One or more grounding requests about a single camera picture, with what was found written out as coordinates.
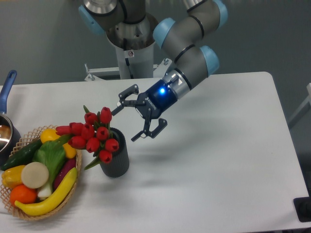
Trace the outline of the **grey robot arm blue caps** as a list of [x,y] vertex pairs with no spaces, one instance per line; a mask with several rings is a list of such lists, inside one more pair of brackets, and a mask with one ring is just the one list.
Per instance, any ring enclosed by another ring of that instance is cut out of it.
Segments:
[[146,12],[143,0],[85,0],[78,9],[89,30],[105,34],[114,46],[122,79],[153,77],[154,45],[173,63],[145,92],[133,85],[120,93],[113,114],[133,107],[145,120],[134,140],[156,137],[167,125],[161,114],[219,68],[215,52],[195,44],[225,24],[226,6],[220,0],[187,0],[184,4],[188,15],[180,22],[171,18],[157,21]]

